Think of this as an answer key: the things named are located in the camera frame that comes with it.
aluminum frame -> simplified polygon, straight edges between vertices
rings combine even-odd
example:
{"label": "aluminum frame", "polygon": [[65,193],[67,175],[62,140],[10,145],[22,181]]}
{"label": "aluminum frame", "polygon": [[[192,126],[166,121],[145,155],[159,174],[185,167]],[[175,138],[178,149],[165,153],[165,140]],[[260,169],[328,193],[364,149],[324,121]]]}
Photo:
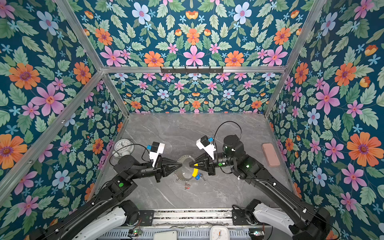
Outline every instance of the aluminum frame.
{"label": "aluminum frame", "polygon": [[266,118],[268,117],[274,104],[276,103],[276,101],[277,101],[277,99],[278,99],[278,97],[279,97],[279,95],[280,95],[280,93],[284,87],[285,80],[289,77],[289,74],[291,73],[295,62],[297,61],[297,58],[299,57],[300,51],[304,47],[304,44],[305,44],[315,22],[316,22],[317,18],[319,17],[321,10],[323,9],[326,2],[327,2],[327,0],[316,0],[313,3],[312,8],[311,8],[310,12],[308,13],[307,19],[305,20],[305,22],[303,24],[301,34],[297,38],[297,41],[296,41],[296,43],[292,49],[292,52],[291,52],[291,54],[287,60],[286,71],[280,77],[280,79],[279,79],[279,81],[275,87],[275,90],[273,91],[272,96],[269,99],[268,107],[264,113],[264,116]]}

clock face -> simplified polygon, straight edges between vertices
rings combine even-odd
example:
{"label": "clock face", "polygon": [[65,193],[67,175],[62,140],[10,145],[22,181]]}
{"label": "clock face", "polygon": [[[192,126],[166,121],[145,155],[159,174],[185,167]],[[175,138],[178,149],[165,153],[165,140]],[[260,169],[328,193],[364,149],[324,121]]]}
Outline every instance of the clock face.
{"label": "clock face", "polygon": [[210,231],[210,240],[229,240],[229,230],[224,226],[213,226]]}

light blue flower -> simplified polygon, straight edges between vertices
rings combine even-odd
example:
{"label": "light blue flower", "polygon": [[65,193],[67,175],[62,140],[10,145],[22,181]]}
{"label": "light blue flower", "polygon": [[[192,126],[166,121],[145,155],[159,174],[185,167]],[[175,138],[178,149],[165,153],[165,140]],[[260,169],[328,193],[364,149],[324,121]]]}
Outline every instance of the light blue flower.
{"label": "light blue flower", "polygon": [[83,20],[86,23],[89,21],[87,16],[85,16],[85,15],[80,15],[80,17],[81,17],[81,20]]}
{"label": "light blue flower", "polygon": [[359,124],[356,124],[356,126],[353,126],[352,128],[354,129],[353,132],[357,133],[360,133],[360,131],[362,130],[362,127],[359,127]]}
{"label": "light blue flower", "polygon": [[203,21],[205,20],[205,18],[204,18],[204,15],[203,16],[199,16],[199,22],[201,22],[201,23],[203,23]]}
{"label": "light blue flower", "polygon": [[377,61],[380,60],[381,57],[376,57],[376,54],[373,55],[372,59],[368,59],[368,62],[371,62],[369,65],[377,64]]}
{"label": "light blue flower", "polygon": [[5,131],[5,133],[11,133],[11,135],[13,135],[15,132],[18,132],[19,130],[17,130],[17,125],[14,125],[13,127],[11,127],[11,125],[7,125],[7,128],[8,130]]}
{"label": "light blue flower", "polygon": [[2,49],[3,52],[6,51],[8,54],[10,54],[10,52],[13,51],[12,49],[10,49],[11,47],[10,45],[6,45],[6,46],[4,44],[1,44],[1,45],[3,46],[3,49]]}
{"label": "light blue flower", "polygon": [[55,195],[56,192],[59,190],[57,187],[53,187],[51,188],[52,192],[51,192],[51,195]]}

pink flower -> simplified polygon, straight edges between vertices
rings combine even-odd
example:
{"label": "pink flower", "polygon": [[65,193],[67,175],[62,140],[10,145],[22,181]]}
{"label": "pink flower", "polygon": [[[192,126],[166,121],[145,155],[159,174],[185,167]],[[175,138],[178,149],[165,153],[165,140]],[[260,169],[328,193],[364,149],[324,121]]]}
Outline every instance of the pink flower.
{"label": "pink flower", "polygon": [[355,204],[357,203],[356,199],[351,199],[351,195],[349,194],[349,192],[347,192],[346,195],[344,195],[343,193],[340,194],[341,197],[343,198],[340,202],[341,204],[345,205],[345,208],[350,211],[351,209],[356,211],[357,208],[355,206]]}
{"label": "pink flower", "polygon": [[176,48],[176,44],[172,45],[171,43],[169,44],[169,47],[168,47],[168,50],[169,50],[169,53],[174,53],[176,54],[176,51],[178,51],[179,49]]}
{"label": "pink flower", "polygon": [[295,171],[295,164],[294,163],[290,163],[289,164],[290,166],[289,166],[289,169],[291,170],[291,172],[294,172]]}
{"label": "pink flower", "polygon": [[269,63],[268,66],[274,66],[283,64],[283,61],[280,58],[285,57],[288,53],[287,52],[281,52],[283,50],[283,45],[280,45],[276,48],[276,51],[273,51],[272,49],[269,49],[267,54],[269,58],[265,58],[263,60],[263,63]]}
{"label": "pink flower", "polygon": [[156,79],[154,73],[143,73],[144,74],[144,79],[148,79],[150,82],[152,82],[152,79]]}
{"label": "pink flower", "polygon": [[333,162],[337,161],[337,157],[339,157],[340,159],[344,159],[344,155],[341,152],[339,152],[344,148],[343,144],[336,145],[336,140],[333,138],[331,140],[331,144],[329,144],[329,142],[326,142],[325,146],[329,149],[325,152],[325,155],[327,156],[332,155]]}
{"label": "pink flower", "polygon": [[0,0],[0,17],[5,18],[8,16],[12,19],[15,19],[15,16],[11,13],[14,12],[15,9],[12,6],[6,4],[6,0]]}
{"label": "pink flower", "polygon": [[90,101],[90,102],[93,102],[93,96],[94,96],[95,94],[93,93],[93,92],[90,92],[89,93],[89,95],[88,95],[88,97],[86,97],[85,98],[85,102],[87,103],[88,101]]}
{"label": "pink flower", "polygon": [[257,53],[258,56],[257,58],[261,58],[261,59],[264,59],[264,57],[266,57],[268,54],[267,54],[267,51],[262,49],[260,52]]}
{"label": "pink flower", "polygon": [[292,109],[292,115],[296,118],[299,115],[299,108],[296,106]]}
{"label": "pink flower", "polygon": [[147,89],[147,87],[148,87],[147,83],[143,82],[143,81],[140,81],[139,86],[140,86],[140,88],[142,88],[144,90]]}
{"label": "pink flower", "polygon": [[70,152],[70,147],[72,146],[72,144],[69,144],[68,141],[65,141],[65,142],[61,142],[60,143],[60,146],[59,147],[59,151],[61,151],[61,154],[64,155],[65,152]]}
{"label": "pink flower", "polygon": [[28,106],[24,105],[22,106],[22,109],[25,111],[23,112],[24,116],[29,115],[31,119],[35,118],[35,115],[40,115],[40,113],[37,111],[39,109],[39,106],[34,106],[31,102],[28,103]]}
{"label": "pink flower", "polygon": [[314,152],[315,154],[318,153],[318,151],[321,149],[319,147],[320,142],[316,142],[314,139],[312,139],[312,143],[310,143],[311,152]]}
{"label": "pink flower", "polygon": [[102,80],[100,80],[99,83],[96,86],[97,92],[99,92],[100,90],[104,89],[103,84],[104,84],[104,82]]}
{"label": "pink flower", "polygon": [[42,96],[41,97],[34,97],[31,100],[31,103],[35,105],[43,105],[43,108],[41,109],[41,113],[43,116],[47,116],[51,113],[51,108],[52,111],[56,114],[61,113],[61,111],[64,109],[64,105],[59,102],[59,100],[63,100],[65,95],[64,93],[56,93],[55,94],[55,87],[53,84],[48,84],[46,92],[43,88],[37,87],[37,92]]}
{"label": "pink flower", "polygon": [[244,88],[247,89],[247,88],[251,88],[252,87],[252,83],[251,83],[251,80],[249,80],[248,82],[245,81],[244,82]]}
{"label": "pink flower", "polygon": [[356,113],[357,114],[362,114],[362,111],[360,110],[362,108],[363,104],[360,103],[358,104],[358,101],[355,100],[353,101],[353,105],[352,104],[348,104],[347,107],[349,108],[349,110],[347,111],[348,114],[352,114],[352,117],[355,118],[356,117]]}
{"label": "pink flower", "polygon": [[25,202],[21,202],[17,205],[17,207],[20,208],[18,216],[20,217],[24,213],[26,216],[31,215],[32,209],[35,209],[39,206],[39,204],[35,203],[37,200],[39,200],[39,197],[34,197],[32,199],[32,196],[28,195],[25,199]]}
{"label": "pink flower", "polygon": [[220,4],[220,0],[209,0],[211,3],[215,2],[216,5]]}
{"label": "pink flower", "polygon": [[316,98],[321,100],[317,103],[316,109],[322,109],[324,106],[324,113],[328,115],[328,113],[331,111],[331,104],[332,106],[336,107],[340,105],[340,102],[337,98],[333,98],[338,92],[339,92],[339,86],[333,87],[331,91],[329,91],[329,84],[325,83],[323,87],[323,93],[316,93]]}
{"label": "pink flower", "polygon": [[195,45],[192,45],[191,47],[191,53],[183,53],[184,57],[186,58],[189,58],[187,61],[186,61],[186,65],[189,66],[189,65],[192,65],[193,63],[193,66],[195,67],[196,64],[197,65],[203,65],[203,61],[200,59],[202,57],[204,57],[205,53],[203,52],[197,52],[197,47]]}
{"label": "pink flower", "polygon": [[60,91],[63,91],[64,88],[67,86],[67,85],[65,85],[65,84],[63,83],[63,79],[60,79],[60,80],[59,80],[58,78],[55,78],[55,81],[52,82],[52,84],[56,86],[56,87],[55,87],[56,90],[59,90],[59,89],[60,89]]}
{"label": "pink flower", "polygon": [[295,91],[292,93],[293,101],[299,102],[300,101],[300,97],[302,95],[303,94],[301,93],[301,87],[299,87],[299,88],[295,87]]}
{"label": "pink flower", "polygon": [[220,75],[216,76],[216,79],[220,79],[220,82],[223,82],[224,80],[228,80],[230,73],[222,73]]}
{"label": "pink flower", "polygon": [[355,20],[359,17],[365,18],[367,15],[367,11],[375,6],[372,0],[361,0],[361,6],[355,8],[354,12],[357,13],[355,16]]}
{"label": "pink flower", "polygon": [[235,78],[238,78],[239,81],[241,81],[243,78],[247,78],[247,73],[235,73]]}
{"label": "pink flower", "polygon": [[324,78],[320,78],[316,80],[316,84],[314,85],[316,87],[316,90],[323,89],[323,85],[325,84]]}
{"label": "pink flower", "polygon": [[215,45],[211,44],[211,48],[209,50],[212,51],[212,54],[218,53],[218,50],[220,50],[220,47],[217,45],[217,43],[215,43]]}
{"label": "pink flower", "polygon": [[293,87],[293,77],[288,77],[287,80],[285,80],[285,90],[288,90],[288,92],[291,90],[291,87]]}
{"label": "pink flower", "polygon": [[361,178],[359,178],[359,177],[362,177],[364,174],[364,171],[362,169],[358,169],[355,171],[355,168],[353,167],[353,165],[348,164],[348,170],[344,168],[341,171],[344,173],[345,176],[347,176],[344,178],[344,183],[350,184],[352,182],[352,188],[355,191],[359,190],[359,185],[362,187],[367,186],[367,183]]}
{"label": "pink flower", "polygon": [[95,114],[94,114],[94,109],[92,109],[92,107],[88,107],[85,109],[86,110],[86,113],[85,115],[87,115],[89,118],[93,117]]}
{"label": "pink flower", "polygon": [[170,2],[170,3],[173,3],[173,0],[163,0],[163,4],[166,6],[167,3]]}
{"label": "pink flower", "polygon": [[131,53],[127,52],[127,50],[120,50],[120,57],[124,57],[125,60],[131,59]]}
{"label": "pink flower", "polygon": [[175,79],[175,76],[172,76],[172,73],[160,73],[161,80],[167,80],[167,82],[170,82],[171,79]]}
{"label": "pink flower", "polygon": [[44,162],[45,160],[45,157],[52,157],[52,153],[51,150],[53,148],[53,144],[48,144],[47,148],[45,149],[45,151],[39,156],[39,162]]}
{"label": "pink flower", "polygon": [[210,90],[217,88],[216,83],[213,83],[212,81],[208,83],[207,86],[208,86],[208,89]]}
{"label": "pink flower", "polygon": [[33,187],[33,181],[30,180],[31,178],[34,178],[36,177],[37,175],[37,172],[36,171],[33,171],[33,172],[30,172],[28,173],[27,175],[25,175],[19,182],[19,184],[16,186],[15,188],[15,194],[16,195],[19,195],[23,189],[24,189],[24,186],[25,187]]}
{"label": "pink flower", "polygon": [[182,84],[180,81],[175,83],[175,89],[177,89],[177,90],[184,89],[183,86],[184,86],[184,84]]}
{"label": "pink flower", "polygon": [[100,55],[104,58],[107,58],[107,65],[108,66],[112,66],[113,64],[115,64],[116,67],[120,67],[120,63],[126,63],[126,61],[122,58],[119,58],[120,57],[120,50],[114,50],[113,53],[112,53],[112,50],[105,46],[104,47],[104,50],[106,51],[105,52],[101,52]]}
{"label": "pink flower", "polygon": [[278,144],[278,145],[279,145],[280,152],[281,152],[281,155],[283,156],[284,161],[287,161],[287,157],[286,157],[287,149],[283,148],[282,144]]}

teal floral wall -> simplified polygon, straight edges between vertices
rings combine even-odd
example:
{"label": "teal floral wall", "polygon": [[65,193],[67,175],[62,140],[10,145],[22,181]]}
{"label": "teal floral wall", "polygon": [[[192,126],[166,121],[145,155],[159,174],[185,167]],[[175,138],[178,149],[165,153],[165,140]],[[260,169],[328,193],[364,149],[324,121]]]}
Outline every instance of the teal floral wall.
{"label": "teal floral wall", "polygon": [[1,180],[94,68],[51,1],[0,1],[0,38]]}
{"label": "teal floral wall", "polygon": [[333,217],[327,239],[384,238],[383,7],[329,1],[268,116],[299,196]]}
{"label": "teal floral wall", "polygon": [[84,205],[121,127],[101,81],[0,208],[0,239],[24,239]]}

